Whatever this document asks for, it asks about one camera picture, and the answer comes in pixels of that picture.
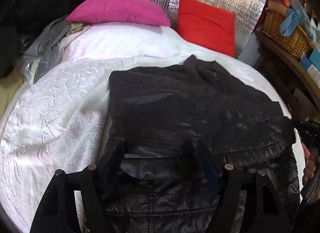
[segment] black jacket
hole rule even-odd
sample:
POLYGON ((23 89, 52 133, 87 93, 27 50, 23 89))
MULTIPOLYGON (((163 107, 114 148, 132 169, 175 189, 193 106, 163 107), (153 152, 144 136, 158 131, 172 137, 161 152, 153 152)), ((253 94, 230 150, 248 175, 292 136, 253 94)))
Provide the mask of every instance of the black jacket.
MULTIPOLYGON (((244 85, 216 62, 113 72, 106 151, 128 153, 104 206, 116 232, 205 232, 219 196, 208 189, 194 142, 223 163, 270 177, 288 217, 300 203, 295 134, 278 102, 244 85)), ((233 232, 241 225, 245 192, 233 232)))

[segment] blue ribbon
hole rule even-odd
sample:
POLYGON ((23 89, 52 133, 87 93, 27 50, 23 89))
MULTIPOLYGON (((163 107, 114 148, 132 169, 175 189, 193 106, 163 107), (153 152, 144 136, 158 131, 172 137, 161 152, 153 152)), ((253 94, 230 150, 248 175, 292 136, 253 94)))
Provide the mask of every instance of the blue ribbon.
POLYGON ((284 37, 289 37, 293 33, 297 25, 304 18, 304 13, 296 8, 288 9, 287 15, 288 17, 285 18, 282 24, 280 25, 281 35, 284 37))

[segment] teal box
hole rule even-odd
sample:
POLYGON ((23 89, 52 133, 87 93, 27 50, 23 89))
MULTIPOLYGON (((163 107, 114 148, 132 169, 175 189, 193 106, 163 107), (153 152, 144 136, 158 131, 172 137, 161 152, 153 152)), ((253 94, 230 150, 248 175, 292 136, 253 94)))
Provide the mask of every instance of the teal box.
POLYGON ((309 60, 318 70, 320 70, 320 52, 317 49, 313 49, 309 60))

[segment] red cushion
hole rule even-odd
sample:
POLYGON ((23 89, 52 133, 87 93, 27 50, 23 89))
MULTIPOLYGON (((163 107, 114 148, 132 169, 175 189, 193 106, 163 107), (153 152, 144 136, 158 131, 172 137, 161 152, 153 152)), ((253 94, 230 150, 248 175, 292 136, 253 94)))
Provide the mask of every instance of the red cushion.
POLYGON ((235 14, 197 0, 180 0, 178 34, 185 40, 235 56, 235 14))

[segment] white bedspread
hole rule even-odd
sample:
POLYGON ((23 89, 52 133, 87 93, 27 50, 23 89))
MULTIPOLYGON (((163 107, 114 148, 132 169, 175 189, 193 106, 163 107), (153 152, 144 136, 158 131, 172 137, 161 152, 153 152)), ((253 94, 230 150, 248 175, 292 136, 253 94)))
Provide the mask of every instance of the white bedspread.
MULTIPOLYGON (((186 42, 169 27, 91 26, 65 47, 60 65, 32 87, 18 91, 0 123, 0 203, 23 233, 29 232, 56 169, 77 172, 96 161, 108 112, 110 73, 181 64, 191 54, 216 60, 245 84, 279 101, 284 115, 290 117, 260 73, 241 61, 186 42)), ((304 159, 297 132, 296 138, 293 150, 301 179, 304 159)))

